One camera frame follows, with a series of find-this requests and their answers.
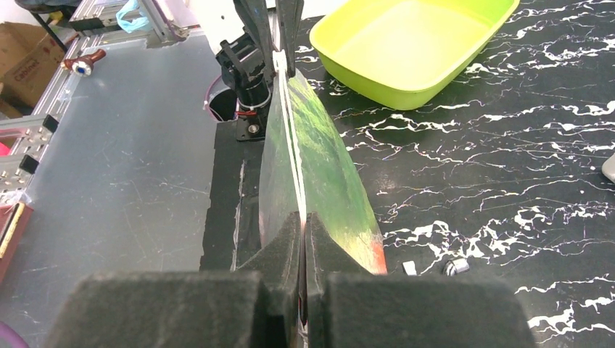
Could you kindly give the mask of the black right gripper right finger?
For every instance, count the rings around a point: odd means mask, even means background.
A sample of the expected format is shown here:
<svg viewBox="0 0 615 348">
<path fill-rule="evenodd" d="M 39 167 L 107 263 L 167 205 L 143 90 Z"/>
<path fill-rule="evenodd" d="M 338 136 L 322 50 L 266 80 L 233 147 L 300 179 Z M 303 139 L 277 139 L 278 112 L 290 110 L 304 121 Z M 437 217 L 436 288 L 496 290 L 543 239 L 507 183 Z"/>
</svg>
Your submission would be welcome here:
<svg viewBox="0 0 615 348">
<path fill-rule="evenodd" d="M 534 347 L 513 291 L 490 278 L 374 275 L 316 213 L 305 226 L 310 347 Z"/>
</svg>

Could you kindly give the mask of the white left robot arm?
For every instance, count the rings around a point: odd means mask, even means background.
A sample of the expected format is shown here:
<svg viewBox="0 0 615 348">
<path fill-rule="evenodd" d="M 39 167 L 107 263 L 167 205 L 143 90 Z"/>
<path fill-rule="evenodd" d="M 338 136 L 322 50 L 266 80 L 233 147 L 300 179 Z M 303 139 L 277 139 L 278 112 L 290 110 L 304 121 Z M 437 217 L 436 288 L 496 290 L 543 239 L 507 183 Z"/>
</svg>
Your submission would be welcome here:
<svg viewBox="0 0 615 348">
<path fill-rule="evenodd" d="M 278 87 L 295 75 L 294 52 L 303 1 L 191 1 L 189 8 L 234 91 L 236 138 L 265 138 Z"/>
</svg>

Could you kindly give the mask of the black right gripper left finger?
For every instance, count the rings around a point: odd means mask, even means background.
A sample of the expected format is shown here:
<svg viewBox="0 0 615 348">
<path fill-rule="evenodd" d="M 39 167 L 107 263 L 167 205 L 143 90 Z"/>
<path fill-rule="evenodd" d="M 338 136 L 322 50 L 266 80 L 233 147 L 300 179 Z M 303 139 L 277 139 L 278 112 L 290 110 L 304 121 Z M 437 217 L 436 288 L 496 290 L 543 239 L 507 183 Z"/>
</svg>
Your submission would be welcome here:
<svg viewBox="0 0 615 348">
<path fill-rule="evenodd" d="M 297 347 L 300 217 L 238 270 L 100 273 L 69 296 L 47 347 Z"/>
</svg>

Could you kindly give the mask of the clear zip top bag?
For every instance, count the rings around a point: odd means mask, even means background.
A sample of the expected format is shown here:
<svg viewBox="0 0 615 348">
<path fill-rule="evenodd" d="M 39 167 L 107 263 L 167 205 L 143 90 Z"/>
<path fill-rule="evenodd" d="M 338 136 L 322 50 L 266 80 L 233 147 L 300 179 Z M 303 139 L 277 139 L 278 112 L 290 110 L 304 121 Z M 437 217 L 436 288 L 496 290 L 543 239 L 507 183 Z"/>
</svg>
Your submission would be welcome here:
<svg viewBox="0 0 615 348">
<path fill-rule="evenodd" d="M 315 212 L 355 261 L 385 274 L 382 234 L 355 164 L 307 79 L 289 72 L 285 51 L 275 51 L 260 169 L 260 242 L 269 244 L 290 212 L 302 223 Z"/>
</svg>

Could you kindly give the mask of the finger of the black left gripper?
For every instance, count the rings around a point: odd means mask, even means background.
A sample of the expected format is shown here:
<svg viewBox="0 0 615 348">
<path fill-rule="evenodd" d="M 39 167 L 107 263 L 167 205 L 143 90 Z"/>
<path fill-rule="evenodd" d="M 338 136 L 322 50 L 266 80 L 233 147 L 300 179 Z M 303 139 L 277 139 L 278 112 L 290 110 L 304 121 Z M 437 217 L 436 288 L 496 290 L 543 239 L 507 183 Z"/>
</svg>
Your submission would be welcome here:
<svg viewBox="0 0 615 348">
<path fill-rule="evenodd" d="M 266 82 L 273 82 L 273 41 L 265 0 L 234 0 L 233 3 L 255 49 L 247 57 L 248 74 L 262 73 Z"/>
<path fill-rule="evenodd" d="M 295 76 L 296 38 L 301 21 L 303 0 L 276 0 L 278 25 L 281 32 L 281 48 L 286 53 L 287 75 Z"/>
</svg>

